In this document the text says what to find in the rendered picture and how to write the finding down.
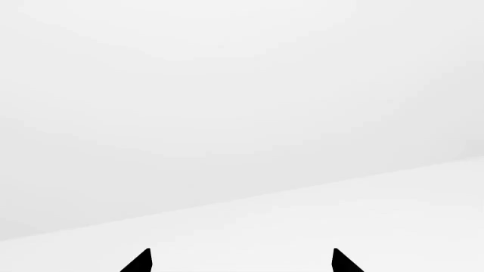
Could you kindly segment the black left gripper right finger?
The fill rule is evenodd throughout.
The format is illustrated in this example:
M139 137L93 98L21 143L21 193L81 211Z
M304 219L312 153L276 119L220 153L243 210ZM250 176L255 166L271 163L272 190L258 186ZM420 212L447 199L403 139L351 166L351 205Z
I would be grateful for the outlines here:
M352 262L339 249L333 250L331 267L333 272L364 272L357 264Z

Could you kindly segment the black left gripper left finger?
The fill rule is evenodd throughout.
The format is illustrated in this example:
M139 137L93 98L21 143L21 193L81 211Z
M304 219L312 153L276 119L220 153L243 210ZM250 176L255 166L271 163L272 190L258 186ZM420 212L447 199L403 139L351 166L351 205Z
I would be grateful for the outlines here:
M127 264L120 272L151 272L153 267L151 250L145 249L129 264Z

